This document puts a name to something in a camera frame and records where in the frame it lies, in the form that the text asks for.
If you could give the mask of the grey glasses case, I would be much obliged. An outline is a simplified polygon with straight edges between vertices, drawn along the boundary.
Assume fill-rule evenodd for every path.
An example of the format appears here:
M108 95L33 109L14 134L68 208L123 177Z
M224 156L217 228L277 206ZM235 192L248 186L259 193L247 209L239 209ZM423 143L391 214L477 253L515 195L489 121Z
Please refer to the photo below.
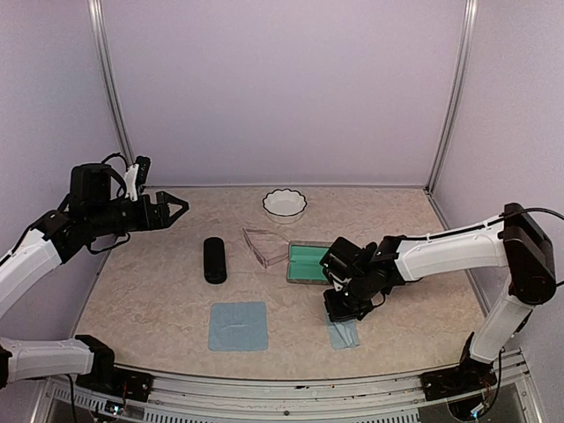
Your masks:
M291 284L328 286L320 261L328 252L330 242L291 241L288 245L286 281Z

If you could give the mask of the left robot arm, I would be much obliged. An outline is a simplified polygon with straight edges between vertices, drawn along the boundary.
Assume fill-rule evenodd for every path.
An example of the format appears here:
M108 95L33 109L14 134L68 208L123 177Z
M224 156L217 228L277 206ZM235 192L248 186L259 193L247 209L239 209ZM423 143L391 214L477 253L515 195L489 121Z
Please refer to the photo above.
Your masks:
M139 156L118 174L108 160L72 168L70 191L59 206L30 224L1 259L1 312L6 314L37 282L80 250L114 236L116 247L134 232L171 227L189 203L166 191L143 192L151 161ZM106 392L123 383L111 348L92 336L59 341L1 340L1 384L52 375L84 376Z

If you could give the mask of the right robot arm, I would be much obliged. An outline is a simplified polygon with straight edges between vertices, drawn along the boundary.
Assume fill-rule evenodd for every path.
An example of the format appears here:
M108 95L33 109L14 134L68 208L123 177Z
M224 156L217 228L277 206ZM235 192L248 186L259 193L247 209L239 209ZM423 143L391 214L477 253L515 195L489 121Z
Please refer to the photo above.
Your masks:
M451 384L471 390L489 372L502 347L528 321L535 307L547 303L561 283L556 279L553 243L534 212L509 203L503 213L470 226L437 234L386 236L361 248L337 238L320 261L333 284L324 305L334 323L362 320L375 309L373 298L396 286L452 271L508 268L505 291L479 330L469 336Z

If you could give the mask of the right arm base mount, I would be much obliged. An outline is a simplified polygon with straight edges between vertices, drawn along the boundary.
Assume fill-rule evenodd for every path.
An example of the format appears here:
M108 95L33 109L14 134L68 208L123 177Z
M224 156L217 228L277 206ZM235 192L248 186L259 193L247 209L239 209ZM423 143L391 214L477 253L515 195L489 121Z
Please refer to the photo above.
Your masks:
M426 401L454 397L494 386L498 378L494 364L471 358L470 346L474 333L467 338L459 362L453 367L423 373L419 379Z

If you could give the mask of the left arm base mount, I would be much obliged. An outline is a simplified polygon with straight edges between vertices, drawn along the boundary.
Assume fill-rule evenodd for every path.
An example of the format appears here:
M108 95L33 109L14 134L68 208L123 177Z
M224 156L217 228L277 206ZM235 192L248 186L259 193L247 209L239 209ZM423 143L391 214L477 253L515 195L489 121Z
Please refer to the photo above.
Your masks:
M90 372L77 376L76 382L79 387L121 397L123 400L142 403L148 401L153 384L153 377L150 374L117 367L114 351L95 337L77 335L75 339L85 344L93 353Z

